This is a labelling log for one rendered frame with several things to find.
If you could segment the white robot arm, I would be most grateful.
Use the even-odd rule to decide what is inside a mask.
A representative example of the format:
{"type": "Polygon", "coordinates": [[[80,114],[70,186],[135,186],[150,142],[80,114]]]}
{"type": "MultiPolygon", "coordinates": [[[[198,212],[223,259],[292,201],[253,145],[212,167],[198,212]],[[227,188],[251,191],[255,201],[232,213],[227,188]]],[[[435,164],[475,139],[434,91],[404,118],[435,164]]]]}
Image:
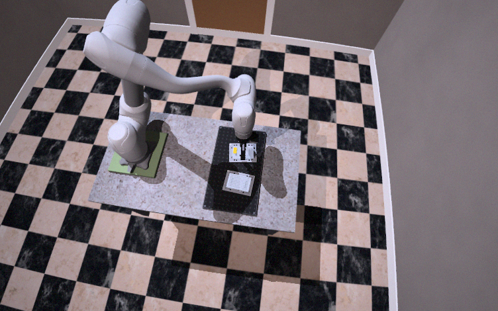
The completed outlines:
{"type": "Polygon", "coordinates": [[[223,75],[176,77],[143,55],[149,27],[150,13],[142,1],[119,0],[109,11],[102,32],[87,35],[83,51],[96,66],[121,79],[119,119],[109,129],[108,141],[122,157],[119,163],[128,165],[127,172],[132,173],[135,167],[148,169],[157,145],[146,141],[152,103],[144,86],[175,94],[224,89],[234,103],[232,124],[236,137],[250,137],[249,143],[257,144],[259,135],[252,131],[256,115],[256,85],[252,77],[246,74],[236,79],[223,75]]]}

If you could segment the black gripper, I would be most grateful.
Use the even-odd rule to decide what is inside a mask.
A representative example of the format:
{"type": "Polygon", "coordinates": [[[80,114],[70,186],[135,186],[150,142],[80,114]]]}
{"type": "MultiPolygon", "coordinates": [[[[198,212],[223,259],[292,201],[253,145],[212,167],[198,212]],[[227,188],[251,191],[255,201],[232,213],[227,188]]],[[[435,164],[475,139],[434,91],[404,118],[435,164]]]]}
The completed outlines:
{"type": "Polygon", "coordinates": [[[240,139],[240,138],[236,137],[236,139],[240,142],[240,147],[241,147],[240,160],[245,160],[246,159],[246,144],[247,144],[247,141],[249,141],[250,137],[247,139],[240,139]]]}

